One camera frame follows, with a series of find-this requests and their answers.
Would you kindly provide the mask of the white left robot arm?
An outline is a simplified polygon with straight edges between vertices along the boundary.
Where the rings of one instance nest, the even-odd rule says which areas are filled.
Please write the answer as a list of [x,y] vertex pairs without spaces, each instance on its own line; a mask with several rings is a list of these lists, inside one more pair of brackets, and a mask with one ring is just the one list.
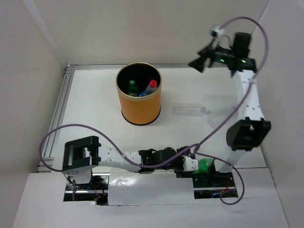
[[178,177],[198,170],[198,160],[187,150],[171,159],[185,147],[174,150],[140,150],[121,155],[116,149],[99,143],[97,136],[89,136],[65,143],[62,173],[71,177],[77,186],[87,190],[93,186],[92,169],[98,166],[119,168],[128,172],[152,173],[155,170],[174,170]]

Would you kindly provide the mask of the clear bottle red label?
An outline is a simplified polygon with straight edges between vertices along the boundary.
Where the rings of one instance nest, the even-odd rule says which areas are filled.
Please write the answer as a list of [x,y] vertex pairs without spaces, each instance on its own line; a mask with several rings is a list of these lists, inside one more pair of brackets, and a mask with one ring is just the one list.
[[144,94],[145,95],[150,95],[152,93],[154,93],[158,88],[158,84],[157,84],[157,81],[156,80],[151,80],[149,82],[149,84],[147,85],[145,91],[144,91]]

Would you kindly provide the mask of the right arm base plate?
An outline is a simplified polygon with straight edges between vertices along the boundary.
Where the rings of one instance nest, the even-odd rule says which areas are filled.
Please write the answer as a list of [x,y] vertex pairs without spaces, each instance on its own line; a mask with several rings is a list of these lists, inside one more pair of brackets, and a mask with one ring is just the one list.
[[207,173],[200,173],[192,177],[194,198],[211,199],[238,197],[232,173],[220,173],[209,176]]

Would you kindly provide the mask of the clear bottle blue label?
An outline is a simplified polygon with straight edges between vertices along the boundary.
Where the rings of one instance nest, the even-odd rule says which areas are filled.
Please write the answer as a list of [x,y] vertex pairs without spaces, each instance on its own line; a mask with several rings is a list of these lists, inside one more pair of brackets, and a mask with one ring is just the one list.
[[139,93],[138,96],[139,96],[139,97],[144,97],[144,96],[146,96],[145,91],[141,91],[141,92]]

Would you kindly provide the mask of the crushed green plastic bottle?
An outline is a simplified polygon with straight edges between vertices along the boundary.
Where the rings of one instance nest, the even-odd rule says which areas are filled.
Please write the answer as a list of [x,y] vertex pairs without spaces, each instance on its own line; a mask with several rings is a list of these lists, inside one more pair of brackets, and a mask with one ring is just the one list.
[[199,160],[198,162],[198,169],[193,172],[194,175],[199,174],[207,174],[212,172],[214,165],[214,159],[212,158],[204,158]]

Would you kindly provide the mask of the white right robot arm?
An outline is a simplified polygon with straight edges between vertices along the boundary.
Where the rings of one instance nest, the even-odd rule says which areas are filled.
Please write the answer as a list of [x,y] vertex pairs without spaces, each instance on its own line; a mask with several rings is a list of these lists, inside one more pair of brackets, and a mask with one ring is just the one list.
[[248,56],[251,35],[235,33],[233,44],[229,48],[220,46],[223,35],[218,31],[213,31],[211,35],[211,42],[198,52],[199,58],[188,65],[203,72],[206,60],[209,60],[208,67],[214,63],[224,64],[230,70],[236,87],[238,105],[235,113],[238,118],[226,133],[230,151],[224,153],[223,161],[214,161],[215,170],[207,175],[208,183],[218,186],[224,180],[223,173],[230,172],[242,156],[260,146],[271,129],[271,123],[265,120],[259,104],[255,82],[256,61]]

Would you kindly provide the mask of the small green bottle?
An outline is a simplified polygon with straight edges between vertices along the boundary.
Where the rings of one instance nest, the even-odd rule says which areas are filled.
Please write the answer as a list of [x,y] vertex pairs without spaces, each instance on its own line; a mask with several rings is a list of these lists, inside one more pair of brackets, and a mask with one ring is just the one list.
[[129,86],[128,86],[128,89],[127,89],[127,94],[129,96],[134,96],[134,97],[137,97],[139,95],[139,88],[136,85],[136,83],[135,83],[134,80],[130,80],[129,81]]

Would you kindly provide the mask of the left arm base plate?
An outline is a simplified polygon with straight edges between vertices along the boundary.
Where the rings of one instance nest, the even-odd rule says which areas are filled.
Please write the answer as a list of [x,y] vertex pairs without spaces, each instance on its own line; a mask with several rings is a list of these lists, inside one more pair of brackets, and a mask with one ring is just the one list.
[[66,187],[63,201],[92,201],[99,206],[108,206],[110,173],[93,173],[87,184],[73,184],[74,178],[65,175]]

